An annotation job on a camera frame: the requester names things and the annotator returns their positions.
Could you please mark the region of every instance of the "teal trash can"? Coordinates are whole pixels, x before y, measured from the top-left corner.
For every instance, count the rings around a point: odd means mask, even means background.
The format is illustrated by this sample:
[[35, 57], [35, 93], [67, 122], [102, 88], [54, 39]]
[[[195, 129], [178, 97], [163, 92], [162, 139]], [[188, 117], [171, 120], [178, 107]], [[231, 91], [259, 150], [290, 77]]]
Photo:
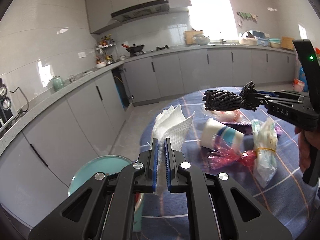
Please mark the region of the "teal trash can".
[[[68, 196], [74, 193], [97, 172], [103, 172], [106, 175], [111, 175], [120, 172], [125, 166], [131, 163], [132, 161], [130, 161], [129, 159], [116, 155], [101, 156], [89, 161], [88, 163], [83, 165], [74, 175], [68, 189]], [[134, 209], [133, 232], [141, 231], [143, 197], [143, 193], [137, 193], [136, 206]]]

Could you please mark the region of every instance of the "red plastic wrapper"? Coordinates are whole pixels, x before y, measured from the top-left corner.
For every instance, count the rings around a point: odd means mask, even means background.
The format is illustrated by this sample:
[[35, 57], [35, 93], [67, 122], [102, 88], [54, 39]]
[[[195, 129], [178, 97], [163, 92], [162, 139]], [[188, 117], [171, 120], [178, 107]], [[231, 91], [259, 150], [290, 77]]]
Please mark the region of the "red plastic wrapper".
[[224, 166], [231, 165], [233, 162], [239, 162], [242, 165], [253, 170], [254, 160], [257, 158], [255, 150], [246, 151], [244, 153], [235, 152], [231, 145], [228, 145], [222, 138], [216, 139], [214, 149], [208, 153], [210, 169], [219, 169]]

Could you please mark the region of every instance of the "folded white cloth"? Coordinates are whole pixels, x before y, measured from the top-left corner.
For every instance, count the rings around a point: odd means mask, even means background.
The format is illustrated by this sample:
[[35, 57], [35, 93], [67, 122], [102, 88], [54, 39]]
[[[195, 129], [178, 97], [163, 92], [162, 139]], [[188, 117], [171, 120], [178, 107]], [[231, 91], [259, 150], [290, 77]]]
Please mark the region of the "folded white cloth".
[[192, 124], [194, 114], [195, 112], [186, 119], [182, 113], [181, 105], [178, 105], [176, 108], [170, 106], [168, 110], [163, 110], [156, 117], [151, 133], [151, 141], [153, 138], [157, 138], [159, 142], [156, 195], [161, 195], [167, 189], [164, 140], [170, 138], [171, 148], [180, 151]]

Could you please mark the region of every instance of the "metal pivot bolt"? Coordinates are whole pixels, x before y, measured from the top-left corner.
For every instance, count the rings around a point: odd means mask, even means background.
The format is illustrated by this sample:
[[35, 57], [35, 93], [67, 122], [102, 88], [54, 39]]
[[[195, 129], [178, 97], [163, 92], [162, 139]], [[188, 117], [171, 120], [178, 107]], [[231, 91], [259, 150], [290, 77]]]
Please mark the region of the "metal pivot bolt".
[[143, 163], [134, 163], [133, 167], [137, 170], [141, 169], [143, 167]]
[[180, 164], [180, 167], [183, 169], [189, 169], [191, 167], [191, 164], [188, 162], [184, 162]]
[[95, 178], [96, 180], [102, 180], [102, 179], [104, 179], [104, 177], [105, 177], [105, 175], [104, 175], [102, 172], [98, 172], [98, 173], [96, 173], [95, 176], [94, 176], [94, 178]]
[[226, 174], [226, 173], [224, 173], [224, 172], [219, 173], [218, 177], [219, 177], [219, 179], [221, 179], [221, 180], [227, 180], [227, 179], [229, 179], [229, 175]]

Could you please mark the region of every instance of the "round table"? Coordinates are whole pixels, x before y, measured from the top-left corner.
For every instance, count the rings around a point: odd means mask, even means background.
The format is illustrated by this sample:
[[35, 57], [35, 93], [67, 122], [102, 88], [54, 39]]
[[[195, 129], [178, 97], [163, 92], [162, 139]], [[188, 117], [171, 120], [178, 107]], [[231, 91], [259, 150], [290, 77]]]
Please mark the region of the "round table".
[[[229, 90], [237, 94], [241, 90], [241, 88], [236, 87], [219, 87], [211, 90], [215, 89]], [[279, 138], [276, 151], [277, 172], [265, 188], [258, 184], [247, 167], [239, 163], [211, 170], [206, 157], [209, 149], [200, 147], [199, 144], [203, 127], [209, 118], [203, 108], [202, 97], [205, 91], [197, 91], [180, 97], [164, 108], [168, 109], [170, 105], [181, 104], [185, 117], [189, 117], [193, 111], [196, 112], [181, 150], [186, 160], [201, 167], [206, 173], [213, 175], [222, 171], [228, 173], [277, 217], [290, 230], [293, 239], [295, 239], [313, 216], [316, 209], [314, 201], [318, 187], [310, 187], [302, 181], [302, 173], [299, 169], [298, 136], [294, 134], [294, 126], [270, 116], [283, 132]], [[241, 112], [248, 120], [259, 119], [265, 121], [269, 116], [264, 106], [260, 106], [257, 111], [241, 109]], [[150, 137], [155, 117], [141, 136], [141, 152], [151, 148]], [[242, 148], [243, 150], [253, 148], [252, 136], [245, 136]], [[180, 239], [189, 239], [188, 235], [188, 211], [185, 193], [170, 194], [164, 192], [161, 196], [153, 194], [146, 196], [142, 213], [141, 239], [174, 240], [178, 236]]]

